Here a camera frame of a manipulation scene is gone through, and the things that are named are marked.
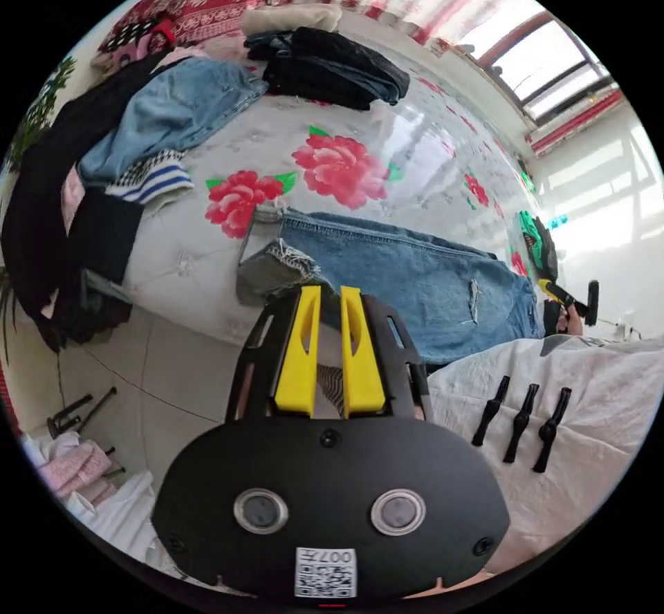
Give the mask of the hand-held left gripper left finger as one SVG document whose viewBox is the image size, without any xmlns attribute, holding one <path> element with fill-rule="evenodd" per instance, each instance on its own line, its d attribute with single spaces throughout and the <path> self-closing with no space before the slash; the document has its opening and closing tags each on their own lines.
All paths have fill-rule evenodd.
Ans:
<svg viewBox="0 0 664 614">
<path fill-rule="evenodd" d="M 321 298 L 319 286 L 303 286 L 299 290 L 274 396 L 280 413 L 307 418 L 313 416 Z"/>
</svg>

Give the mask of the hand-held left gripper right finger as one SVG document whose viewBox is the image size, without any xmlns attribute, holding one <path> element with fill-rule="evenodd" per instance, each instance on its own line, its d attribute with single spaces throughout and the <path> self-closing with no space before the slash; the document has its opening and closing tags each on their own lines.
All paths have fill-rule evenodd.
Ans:
<svg viewBox="0 0 664 614">
<path fill-rule="evenodd" d="M 358 288 L 340 289 L 344 417 L 378 414 L 385 406 L 378 363 Z"/>
</svg>

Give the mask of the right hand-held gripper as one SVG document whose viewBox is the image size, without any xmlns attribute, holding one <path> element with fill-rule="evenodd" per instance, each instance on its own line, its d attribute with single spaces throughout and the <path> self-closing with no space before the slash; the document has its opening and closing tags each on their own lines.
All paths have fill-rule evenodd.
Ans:
<svg viewBox="0 0 664 614">
<path fill-rule="evenodd" d="M 566 309 L 574 304 L 575 298 L 549 279 L 539 279 L 537 283 L 547 296 L 543 314 L 545 335 L 569 335 L 566 329 Z"/>
</svg>

